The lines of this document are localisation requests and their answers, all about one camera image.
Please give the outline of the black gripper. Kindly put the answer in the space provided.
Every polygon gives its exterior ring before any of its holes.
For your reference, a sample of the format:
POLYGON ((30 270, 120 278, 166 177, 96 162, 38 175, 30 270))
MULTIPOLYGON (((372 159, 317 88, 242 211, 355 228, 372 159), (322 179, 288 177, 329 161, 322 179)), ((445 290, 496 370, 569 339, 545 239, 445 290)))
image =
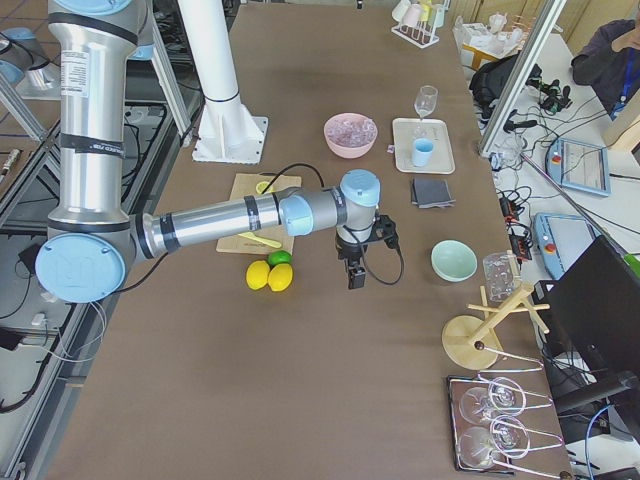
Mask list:
POLYGON ((366 252, 367 245, 374 240, 372 231, 372 225, 361 229, 347 225, 336 228, 335 247, 338 259, 346 262, 349 290, 365 285, 367 272, 360 259, 366 252))

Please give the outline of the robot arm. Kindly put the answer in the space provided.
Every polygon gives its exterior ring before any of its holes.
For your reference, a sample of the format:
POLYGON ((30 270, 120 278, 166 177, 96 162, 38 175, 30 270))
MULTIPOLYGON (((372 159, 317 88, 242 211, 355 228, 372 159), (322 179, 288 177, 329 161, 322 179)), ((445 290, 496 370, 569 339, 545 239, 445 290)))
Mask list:
POLYGON ((235 200, 179 188, 171 172, 154 213, 128 214, 121 200, 127 62, 152 30, 147 1, 52 1, 50 31, 61 46, 60 193, 35 260, 41 286, 69 303, 124 289, 131 268, 181 248, 281 226, 292 237, 334 229, 355 267, 382 218, 381 184, 363 169, 318 191, 288 187, 235 200))

